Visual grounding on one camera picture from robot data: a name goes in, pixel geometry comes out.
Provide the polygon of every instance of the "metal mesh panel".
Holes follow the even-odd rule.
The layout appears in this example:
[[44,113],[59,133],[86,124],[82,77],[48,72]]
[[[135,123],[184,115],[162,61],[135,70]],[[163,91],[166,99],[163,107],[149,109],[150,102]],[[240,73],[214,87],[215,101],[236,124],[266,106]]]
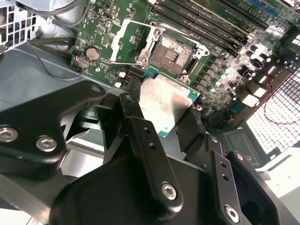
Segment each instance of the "metal mesh panel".
[[[276,123],[293,123],[300,118],[300,73],[291,75],[269,99],[267,117]],[[300,141],[300,122],[275,124],[264,115],[264,104],[246,121],[266,154],[276,147],[281,152]]]
[[7,52],[35,38],[38,20],[40,16],[18,8],[14,0],[0,1],[0,45],[5,45]]

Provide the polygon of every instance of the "screw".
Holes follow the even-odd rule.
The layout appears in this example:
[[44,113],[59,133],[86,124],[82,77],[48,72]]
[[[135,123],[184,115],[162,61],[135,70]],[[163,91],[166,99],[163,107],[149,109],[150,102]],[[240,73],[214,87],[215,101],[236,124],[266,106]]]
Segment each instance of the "screw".
[[176,190],[171,184],[167,184],[167,183],[163,184],[161,186],[161,190],[167,199],[174,200],[176,198],[177,195]]
[[233,222],[238,223],[240,221],[238,213],[230,205],[225,205],[225,212]]
[[215,136],[211,135],[210,138],[211,138],[211,140],[212,140],[213,142],[215,142],[215,143],[218,142],[218,140],[217,140],[217,138],[216,138]]
[[0,54],[4,54],[6,51],[6,46],[5,45],[0,45]]
[[156,29],[154,32],[156,35],[161,35],[161,31],[159,29]]
[[142,62],[148,62],[148,58],[147,57],[142,58]]
[[51,137],[40,137],[36,142],[36,147],[41,151],[50,152],[56,149],[57,143]]
[[236,154],[236,156],[239,158],[239,160],[243,161],[243,156],[241,156],[239,153]]
[[0,127],[0,142],[12,142],[17,139],[19,133],[11,127]]

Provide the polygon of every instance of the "red wire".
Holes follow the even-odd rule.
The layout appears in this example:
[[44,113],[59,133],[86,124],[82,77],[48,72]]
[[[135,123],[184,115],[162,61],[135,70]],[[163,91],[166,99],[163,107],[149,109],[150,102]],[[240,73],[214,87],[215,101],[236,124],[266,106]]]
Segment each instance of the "red wire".
[[282,123],[282,122],[275,122],[273,121],[272,119],[270,119],[268,116],[267,116],[267,113],[266,113],[266,108],[267,108],[267,103],[269,100],[271,100],[273,97],[274,97],[274,91],[273,91],[273,87],[272,87],[272,84],[271,84],[271,79],[270,79],[270,75],[268,74],[268,72],[266,71],[266,75],[267,75],[267,78],[269,80],[269,85],[270,85],[270,88],[271,88],[271,95],[269,96],[269,98],[266,100],[266,103],[264,104],[263,106],[263,113],[264,113],[264,116],[265,118],[267,119],[267,121],[271,122],[271,123],[275,123],[277,125],[291,125],[291,124],[294,124],[294,123],[297,123],[300,121],[299,120],[295,120],[293,122],[290,122],[290,123]]

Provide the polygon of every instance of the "black cable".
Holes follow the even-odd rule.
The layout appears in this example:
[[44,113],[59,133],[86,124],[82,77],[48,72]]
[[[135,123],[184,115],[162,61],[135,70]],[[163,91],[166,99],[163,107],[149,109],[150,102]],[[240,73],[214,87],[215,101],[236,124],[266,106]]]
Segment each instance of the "black cable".
[[27,43],[29,44],[29,46],[30,46],[31,50],[33,51],[33,53],[35,54],[36,58],[39,60],[39,62],[41,63],[42,67],[44,68],[44,70],[47,72],[47,74],[48,74],[50,77],[52,77],[52,78],[54,78],[54,79],[56,79],[56,80],[60,80],[60,81],[73,81],[73,80],[75,80],[75,79],[78,79],[79,77],[81,77],[81,76],[84,74],[84,67],[83,67],[83,65],[81,64],[81,62],[77,62],[77,63],[80,65],[81,69],[82,69],[82,71],[81,71],[81,73],[80,73],[79,75],[77,75],[77,76],[75,76],[75,77],[72,77],[72,78],[62,78],[62,77],[58,77],[58,76],[53,75],[53,74],[47,69],[47,67],[45,66],[44,62],[43,62],[42,59],[39,57],[38,53],[36,52],[36,50],[34,49],[34,47],[30,44],[30,42],[27,41]]
[[74,0],[70,4],[68,4],[64,7],[58,8],[56,10],[53,10],[53,11],[38,11],[38,10],[35,10],[35,9],[33,9],[29,6],[25,6],[25,5],[24,5],[24,8],[32,14],[51,16],[51,15],[63,14],[63,13],[70,11],[71,9],[75,8],[79,4],[79,2],[80,2],[80,0]]
[[75,45],[76,38],[73,37],[54,37],[54,38],[41,38],[33,39],[29,41],[31,44],[35,45]]
[[85,10],[84,10],[84,12],[83,12],[83,14],[82,14],[82,16],[81,16],[80,19],[79,19],[78,21],[76,21],[76,22],[68,23],[68,22],[64,21],[63,19],[60,19],[60,18],[59,18],[58,16],[56,16],[56,15],[53,16],[53,17],[58,21],[58,23],[62,23],[62,24],[64,24],[64,25],[66,25],[66,26],[71,26],[71,27],[77,26],[77,25],[79,25],[79,24],[84,20],[84,18],[86,17],[86,15],[87,15],[87,13],[88,13],[88,11],[89,11],[89,9],[90,9],[90,1],[91,1],[91,0],[88,1],[87,6],[86,6],[86,8],[85,8]]
[[67,31],[68,33],[73,34],[75,37],[77,36],[77,33],[79,31],[79,29],[77,27],[68,27],[60,22],[58,22],[56,19],[52,20],[52,23],[56,26],[61,27],[62,29],[64,29],[65,31]]
[[57,49],[54,49],[54,48],[51,48],[51,47],[48,47],[46,45],[36,45],[35,43],[31,43],[32,46],[36,47],[36,48],[39,48],[47,53],[51,53],[53,55],[56,55],[58,57],[63,57],[67,60],[71,60],[72,56],[67,53],[67,52],[61,52]]

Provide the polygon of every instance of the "screw hole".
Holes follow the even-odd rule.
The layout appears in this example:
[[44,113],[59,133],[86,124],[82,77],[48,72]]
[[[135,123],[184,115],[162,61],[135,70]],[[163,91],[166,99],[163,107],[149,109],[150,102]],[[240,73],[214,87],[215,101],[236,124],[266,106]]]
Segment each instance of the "screw hole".
[[222,177],[224,178],[224,180],[229,181],[229,178],[225,176],[225,174],[222,174]]
[[134,102],[135,100],[130,96],[130,95],[126,95],[126,98],[131,101],[131,102]]
[[221,162],[221,165],[224,167],[224,168],[226,168],[227,166],[223,163],[223,162]]
[[149,130],[147,127],[144,127],[144,131],[145,131],[146,133],[150,133],[150,130]]
[[155,144],[153,144],[153,143],[150,143],[150,144],[149,144],[149,147],[152,148],[152,149],[154,149],[154,150],[156,149],[156,146],[155,146]]

